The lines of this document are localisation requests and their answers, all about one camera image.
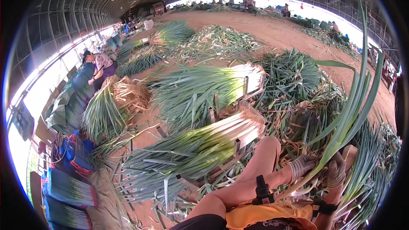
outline knee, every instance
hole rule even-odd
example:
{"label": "knee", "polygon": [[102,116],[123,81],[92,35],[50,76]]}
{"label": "knee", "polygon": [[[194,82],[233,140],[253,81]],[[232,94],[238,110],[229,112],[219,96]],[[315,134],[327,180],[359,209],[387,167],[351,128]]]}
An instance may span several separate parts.
{"label": "knee", "polygon": [[279,150],[281,148],[280,141],[274,136],[267,136],[258,142],[258,146],[266,146],[269,149]]}

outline woman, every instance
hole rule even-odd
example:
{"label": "woman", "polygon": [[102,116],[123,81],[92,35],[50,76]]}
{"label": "woman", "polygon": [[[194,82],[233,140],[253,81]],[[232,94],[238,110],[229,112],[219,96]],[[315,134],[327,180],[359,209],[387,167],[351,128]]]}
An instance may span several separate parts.
{"label": "woman", "polygon": [[285,6],[283,10],[281,10],[281,13],[283,14],[284,17],[289,17],[290,16],[290,11],[288,10],[288,4],[285,3]]}
{"label": "woman", "polygon": [[94,64],[95,71],[92,79],[88,81],[89,85],[94,86],[95,91],[101,89],[102,83],[107,77],[115,74],[118,63],[109,58],[105,53],[84,52],[82,62],[91,62]]}

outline dirt floor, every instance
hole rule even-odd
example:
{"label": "dirt floor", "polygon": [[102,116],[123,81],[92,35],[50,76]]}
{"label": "dirt floor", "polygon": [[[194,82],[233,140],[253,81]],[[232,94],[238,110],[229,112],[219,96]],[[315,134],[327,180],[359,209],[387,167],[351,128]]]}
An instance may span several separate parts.
{"label": "dirt floor", "polygon": [[[257,39],[263,41],[269,46],[269,49],[274,48],[276,52],[280,52],[282,49],[292,49],[293,47],[300,52],[307,53],[315,59],[332,59],[336,61],[343,62],[345,64],[351,65],[356,69],[360,69],[361,63],[356,59],[352,58],[347,53],[338,50],[335,47],[329,47],[324,43],[316,40],[299,31],[298,25],[286,20],[276,20],[268,19],[265,17],[256,17],[248,13],[211,13],[204,11],[194,11],[186,13],[167,13],[160,17],[153,18],[156,20],[179,20],[185,19],[187,23],[196,29],[202,28],[202,26],[207,24],[220,24],[223,26],[229,26],[235,30],[241,32],[248,32],[255,36]],[[134,37],[132,41],[148,37],[152,32],[154,32],[157,27],[152,30],[143,31]],[[225,65],[226,63],[213,62],[213,65]],[[159,71],[161,66],[156,66],[153,69],[148,69],[147,71],[132,76],[136,79],[144,79],[151,74]],[[322,67],[325,72],[332,78],[335,84],[343,87],[343,89],[348,93],[352,83],[353,72],[345,68],[335,68],[335,67]],[[368,64],[368,70],[371,72],[372,77],[375,74],[375,70]],[[394,95],[390,94],[385,82],[381,82],[378,90],[373,108],[369,114],[369,119],[372,122],[377,122],[377,117],[375,111],[382,115],[384,120],[389,120],[390,123],[395,126],[394,117]],[[147,110],[142,115],[137,115],[134,119],[138,125],[147,124],[147,126],[153,126],[159,121],[155,120],[157,114],[157,109]],[[141,133],[140,136],[133,140],[134,147],[145,147],[158,139],[152,135],[159,135],[156,128],[152,128],[149,131]],[[153,206],[152,201],[142,202],[140,204],[132,204],[132,211],[126,206],[128,214],[131,216],[132,220],[140,220],[144,227],[151,227],[152,225],[155,229],[161,229],[160,224],[157,222],[156,214],[151,207]],[[170,228],[173,223],[162,217],[163,222],[167,228]]]}

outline ceiling fan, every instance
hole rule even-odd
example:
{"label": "ceiling fan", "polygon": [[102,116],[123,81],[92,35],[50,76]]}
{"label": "ceiling fan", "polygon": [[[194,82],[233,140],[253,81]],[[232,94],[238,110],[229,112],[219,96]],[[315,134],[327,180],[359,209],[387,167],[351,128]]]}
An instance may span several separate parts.
{"label": "ceiling fan", "polygon": [[132,5],[135,3],[135,2],[138,2],[139,0],[133,0],[132,2],[129,2],[130,3],[130,6],[132,7]]}

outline floral shirt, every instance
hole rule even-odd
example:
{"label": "floral shirt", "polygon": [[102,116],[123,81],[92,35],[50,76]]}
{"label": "floral shirt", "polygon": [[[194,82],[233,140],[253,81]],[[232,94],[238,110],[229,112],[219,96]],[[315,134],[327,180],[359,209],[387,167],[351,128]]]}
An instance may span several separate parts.
{"label": "floral shirt", "polygon": [[105,53],[94,53],[95,67],[98,71],[112,65],[112,60]]}

